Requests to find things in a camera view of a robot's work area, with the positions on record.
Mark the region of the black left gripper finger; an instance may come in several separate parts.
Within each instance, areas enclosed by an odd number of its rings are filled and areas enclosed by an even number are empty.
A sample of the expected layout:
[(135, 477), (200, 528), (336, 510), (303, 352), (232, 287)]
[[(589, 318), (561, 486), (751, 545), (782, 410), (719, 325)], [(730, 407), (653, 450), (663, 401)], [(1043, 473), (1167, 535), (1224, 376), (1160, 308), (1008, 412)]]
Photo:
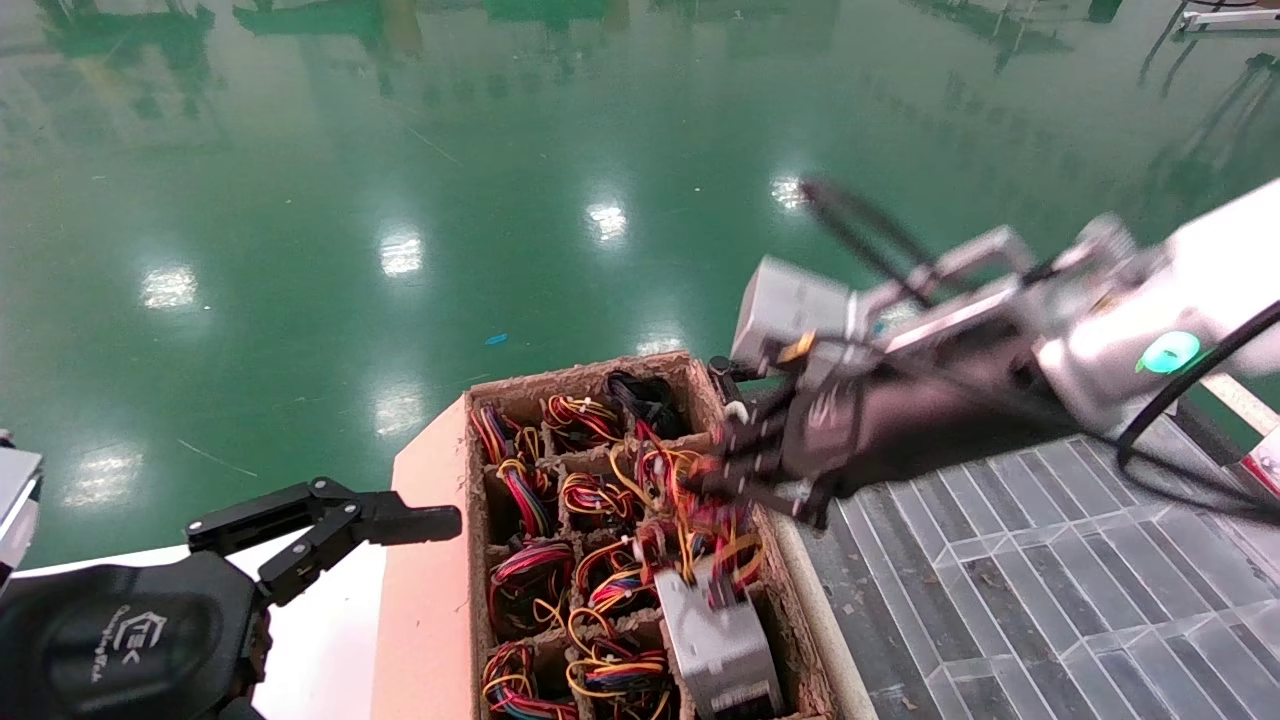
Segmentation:
[(355, 492), (332, 478), (285, 487), (192, 521), (191, 552), (221, 557), (296, 538), (259, 569), (265, 603), (284, 606), (364, 543), (380, 546), (451, 541), (463, 519), (454, 505), (410, 507), (394, 491)]

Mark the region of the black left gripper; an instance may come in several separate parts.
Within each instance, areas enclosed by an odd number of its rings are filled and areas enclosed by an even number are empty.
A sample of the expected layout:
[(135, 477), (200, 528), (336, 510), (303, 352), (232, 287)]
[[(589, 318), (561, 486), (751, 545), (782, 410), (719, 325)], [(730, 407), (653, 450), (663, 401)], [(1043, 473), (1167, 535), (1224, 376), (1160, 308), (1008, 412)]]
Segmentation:
[(256, 582), (210, 552), (17, 578), (3, 592), (1, 714), (256, 717), (269, 624)]

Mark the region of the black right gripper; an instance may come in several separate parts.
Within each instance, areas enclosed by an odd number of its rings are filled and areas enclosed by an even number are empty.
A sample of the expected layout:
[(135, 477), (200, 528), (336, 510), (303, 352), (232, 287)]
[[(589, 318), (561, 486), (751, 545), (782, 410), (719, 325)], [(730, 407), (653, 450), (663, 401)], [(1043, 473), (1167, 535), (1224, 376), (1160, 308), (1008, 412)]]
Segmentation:
[(806, 527), (827, 527), (831, 492), (910, 480), (1042, 445), (1061, 436), (1061, 402), (1027, 340), (952, 340), (922, 355), (831, 378), (796, 395), (724, 405), (722, 450), (780, 442), (790, 479), (727, 466), (696, 470), (695, 495), (754, 503)]

